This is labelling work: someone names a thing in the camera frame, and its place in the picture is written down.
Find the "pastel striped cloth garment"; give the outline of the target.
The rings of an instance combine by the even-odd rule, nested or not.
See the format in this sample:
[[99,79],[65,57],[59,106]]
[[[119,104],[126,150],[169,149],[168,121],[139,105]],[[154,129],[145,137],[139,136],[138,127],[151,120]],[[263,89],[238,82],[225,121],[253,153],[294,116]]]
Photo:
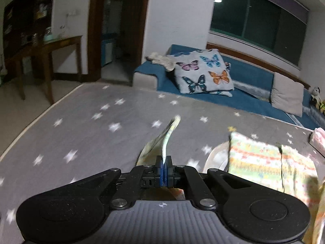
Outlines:
[[311,212],[305,243],[324,243],[324,159],[309,145],[310,132],[263,116],[235,112],[225,118],[175,116],[152,122],[155,138],[137,164],[179,152],[180,161],[206,172],[217,168],[292,195]]

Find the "grey star patterned bed sheet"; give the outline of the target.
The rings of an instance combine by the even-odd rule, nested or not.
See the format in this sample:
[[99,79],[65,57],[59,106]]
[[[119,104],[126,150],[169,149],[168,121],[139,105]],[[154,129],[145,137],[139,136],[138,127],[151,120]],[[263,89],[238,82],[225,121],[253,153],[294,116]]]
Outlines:
[[109,168],[128,172],[176,115],[181,122],[167,145],[176,165],[191,163],[202,171],[233,127],[260,142],[295,148],[324,178],[324,157],[308,142],[311,127],[175,94],[84,84],[27,126],[1,155],[1,243],[22,243],[15,213],[24,200]]

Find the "blue sofa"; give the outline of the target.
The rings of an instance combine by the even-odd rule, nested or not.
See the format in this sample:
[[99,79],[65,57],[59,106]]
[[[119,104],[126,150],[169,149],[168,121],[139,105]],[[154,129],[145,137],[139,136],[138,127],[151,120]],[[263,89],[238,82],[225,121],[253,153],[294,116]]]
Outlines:
[[[181,45],[172,45],[169,54],[166,56],[179,52],[191,52],[194,50],[200,49]],[[294,116],[272,107],[271,90],[274,73],[232,58],[226,57],[223,58],[223,60],[226,67],[229,69],[230,77],[234,84],[234,90],[231,92],[232,97],[205,93],[182,94],[175,82],[174,70],[168,72],[163,66],[152,64],[148,60],[135,69],[133,75],[133,86],[158,90],[161,92],[181,94],[198,100],[279,119],[311,130],[318,127],[324,127],[324,116],[317,115],[316,111],[311,108],[311,94],[304,86],[302,116]]]

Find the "butterfly print pillow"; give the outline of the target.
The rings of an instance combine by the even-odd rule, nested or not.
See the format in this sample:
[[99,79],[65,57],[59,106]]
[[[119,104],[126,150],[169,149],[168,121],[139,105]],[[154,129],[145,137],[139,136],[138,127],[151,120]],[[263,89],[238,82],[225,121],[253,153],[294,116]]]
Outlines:
[[182,94],[216,94],[232,97],[234,84],[217,49],[170,54],[175,82]]

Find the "beige crumpled cloth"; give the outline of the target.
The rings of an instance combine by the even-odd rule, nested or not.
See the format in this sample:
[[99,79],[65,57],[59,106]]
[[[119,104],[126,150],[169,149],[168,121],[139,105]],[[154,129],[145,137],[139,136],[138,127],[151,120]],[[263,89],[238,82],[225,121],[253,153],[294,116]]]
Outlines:
[[157,52],[152,52],[151,54],[146,56],[146,59],[152,64],[158,64],[163,66],[168,72],[171,72],[175,69],[176,62],[173,58],[169,56],[163,56],[158,54]]

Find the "grey plain cushion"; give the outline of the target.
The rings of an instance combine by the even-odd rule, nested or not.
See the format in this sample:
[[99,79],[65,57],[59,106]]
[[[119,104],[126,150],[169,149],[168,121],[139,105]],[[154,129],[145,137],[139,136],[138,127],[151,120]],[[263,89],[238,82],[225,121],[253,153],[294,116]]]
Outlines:
[[271,90],[272,107],[294,116],[302,116],[304,87],[301,83],[280,74],[274,73]]

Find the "pink folded cloth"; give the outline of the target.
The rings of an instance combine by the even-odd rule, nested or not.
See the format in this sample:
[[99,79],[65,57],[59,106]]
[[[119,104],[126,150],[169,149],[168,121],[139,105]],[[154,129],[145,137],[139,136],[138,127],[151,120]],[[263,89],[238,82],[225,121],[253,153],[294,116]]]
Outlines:
[[315,128],[310,134],[309,144],[325,157],[325,130],[320,127]]

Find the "black white plush toy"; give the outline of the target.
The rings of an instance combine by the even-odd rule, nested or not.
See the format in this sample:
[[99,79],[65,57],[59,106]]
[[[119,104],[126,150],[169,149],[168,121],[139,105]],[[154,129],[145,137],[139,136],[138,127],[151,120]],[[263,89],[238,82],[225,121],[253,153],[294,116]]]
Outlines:
[[325,112],[324,100],[320,96],[320,88],[317,86],[313,89],[311,93],[311,104],[314,105],[316,109],[322,114]]

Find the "dark wooden side table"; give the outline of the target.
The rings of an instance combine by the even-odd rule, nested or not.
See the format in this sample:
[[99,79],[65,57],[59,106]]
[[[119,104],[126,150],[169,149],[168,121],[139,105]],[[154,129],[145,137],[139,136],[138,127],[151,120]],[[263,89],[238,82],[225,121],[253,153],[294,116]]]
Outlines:
[[23,72],[21,63],[24,57],[37,57],[43,66],[45,75],[45,85],[47,87],[46,97],[51,105],[54,104],[53,92],[52,92],[52,80],[51,80],[51,68],[50,60],[53,51],[63,49],[69,46],[76,47],[76,63],[77,63],[77,81],[82,82],[82,67],[81,67],[81,38],[82,36],[71,36],[63,39],[55,39],[46,41],[37,46],[27,46],[13,54],[11,57],[5,60],[6,64],[14,63],[17,73],[17,86],[18,93],[22,100],[25,100],[25,92],[23,85]]

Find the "glass jar on table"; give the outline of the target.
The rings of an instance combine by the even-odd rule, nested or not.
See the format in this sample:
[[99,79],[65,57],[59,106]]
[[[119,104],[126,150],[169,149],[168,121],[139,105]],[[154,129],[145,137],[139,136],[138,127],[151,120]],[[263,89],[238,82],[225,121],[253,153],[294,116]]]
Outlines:
[[47,41],[51,41],[51,40],[53,40],[53,34],[52,34],[51,27],[48,27],[45,30],[45,34],[43,36],[43,41],[47,42]]

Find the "dark glass window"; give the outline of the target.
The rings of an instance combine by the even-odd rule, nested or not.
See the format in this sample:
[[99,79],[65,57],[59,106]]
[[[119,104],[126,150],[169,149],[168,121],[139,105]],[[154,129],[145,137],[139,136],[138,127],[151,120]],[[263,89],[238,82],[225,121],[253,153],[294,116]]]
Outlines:
[[210,30],[298,65],[308,14],[296,0],[214,0]]

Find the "dark wooden bookshelf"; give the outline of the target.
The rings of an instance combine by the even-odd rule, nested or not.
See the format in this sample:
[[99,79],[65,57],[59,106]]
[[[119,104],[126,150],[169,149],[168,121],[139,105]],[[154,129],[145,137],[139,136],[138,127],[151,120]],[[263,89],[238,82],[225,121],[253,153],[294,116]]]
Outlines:
[[4,59],[32,44],[33,35],[42,37],[51,26],[53,0],[13,0],[4,8]]

